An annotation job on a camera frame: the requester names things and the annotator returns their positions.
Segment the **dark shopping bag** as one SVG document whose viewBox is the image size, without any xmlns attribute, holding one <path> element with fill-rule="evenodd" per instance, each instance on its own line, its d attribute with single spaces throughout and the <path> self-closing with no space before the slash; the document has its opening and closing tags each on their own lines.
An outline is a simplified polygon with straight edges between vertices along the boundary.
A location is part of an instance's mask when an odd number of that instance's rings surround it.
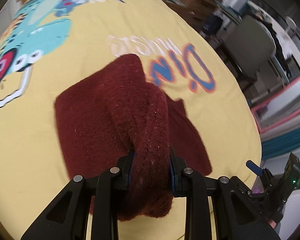
<svg viewBox="0 0 300 240">
<path fill-rule="evenodd" d="M 205 21 L 202 32 L 206 35 L 215 35 L 220 30 L 223 19 L 217 15 L 211 14 Z"/>
</svg>

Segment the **yellow dino print bedspread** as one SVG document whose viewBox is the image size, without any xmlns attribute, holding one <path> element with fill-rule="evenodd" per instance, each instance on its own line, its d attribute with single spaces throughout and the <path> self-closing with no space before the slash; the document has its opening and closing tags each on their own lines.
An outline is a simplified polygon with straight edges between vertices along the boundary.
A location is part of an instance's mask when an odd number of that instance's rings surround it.
<svg viewBox="0 0 300 240">
<path fill-rule="evenodd" d="M 73 178 L 55 100 L 117 58 L 139 57 L 146 81 L 182 100 L 212 171 L 251 186 L 261 161 L 255 120 L 213 48 L 162 0 L 28 0 L 0 38 L 0 221 L 14 239 Z M 185 199 L 161 218 L 119 220 L 121 239 L 179 239 Z"/>
</svg>

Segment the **dark red knit sweater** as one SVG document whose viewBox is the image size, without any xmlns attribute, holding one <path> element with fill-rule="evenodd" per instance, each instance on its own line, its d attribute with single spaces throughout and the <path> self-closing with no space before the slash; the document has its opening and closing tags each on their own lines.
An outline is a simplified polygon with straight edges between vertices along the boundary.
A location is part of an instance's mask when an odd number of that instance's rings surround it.
<svg viewBox="0 0 300 240">
<path fill-rule="evenodd" d="M 55 100 L 56 127 L 69 176 L 91 178 L 134 150 L 128 198 L 118 218 L 166 216 L 170 149 L 207 176 L 212 167 L 202 139 L 174 101 L 147 82 L 134 54 L 123 55 L 66 89 Z"/>
</svg>

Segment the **wooden drawer cabinet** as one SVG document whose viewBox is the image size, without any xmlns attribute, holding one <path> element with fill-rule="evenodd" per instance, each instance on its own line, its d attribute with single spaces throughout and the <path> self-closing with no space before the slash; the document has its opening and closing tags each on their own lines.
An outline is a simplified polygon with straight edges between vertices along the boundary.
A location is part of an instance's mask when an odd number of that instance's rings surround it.
<svg viewBox="0 0 300 240">
<path fill-rule="evenodd" d="M 193 29 L 200 29 L 223 0 L 165 0 L 165 4 L 176 12 Z"/>
</svg>

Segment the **pink framed storage box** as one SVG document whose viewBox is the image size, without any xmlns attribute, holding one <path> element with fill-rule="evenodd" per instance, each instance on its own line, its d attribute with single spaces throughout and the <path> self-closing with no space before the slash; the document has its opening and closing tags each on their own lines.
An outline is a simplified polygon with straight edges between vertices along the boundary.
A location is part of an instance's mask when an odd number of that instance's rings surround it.
<svg viewBox="0 0 300 240">
<path fill-rule="evenodd" d="M 260 134 L 300 115 L 300 75 L 276 94 L 251 109 Z"/>
</svg>

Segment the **grey chair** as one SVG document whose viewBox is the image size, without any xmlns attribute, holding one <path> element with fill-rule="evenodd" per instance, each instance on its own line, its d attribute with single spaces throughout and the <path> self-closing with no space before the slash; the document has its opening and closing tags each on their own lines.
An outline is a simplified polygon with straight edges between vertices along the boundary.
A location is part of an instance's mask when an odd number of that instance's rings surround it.
<svg viewBox="0 0 300 240">
<path fill-rule="evenodd" d="M 237 80 L 257 81 L 257 71 L 275 55 L 275 42 L 268 29 L 251 16 L 245 16 L 219 46 L 238 74 Z"/>
</svg>

